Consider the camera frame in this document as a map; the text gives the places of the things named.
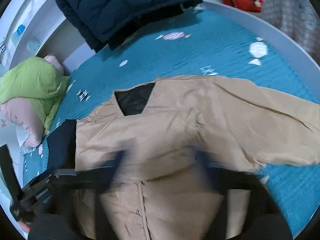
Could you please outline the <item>left hand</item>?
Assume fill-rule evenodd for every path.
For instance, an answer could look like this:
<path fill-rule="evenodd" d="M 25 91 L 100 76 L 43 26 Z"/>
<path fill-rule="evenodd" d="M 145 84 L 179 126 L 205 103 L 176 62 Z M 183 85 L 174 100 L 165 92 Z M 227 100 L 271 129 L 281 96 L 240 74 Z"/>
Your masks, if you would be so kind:
<path fill-rule="evenodd" d="M 25 224 L 23 221 L 18 221 L 18 224 L 20 225 L 21 229 L 26 232 L 29 233 L 30 231 L 30 226 L 28 224 Z"/>

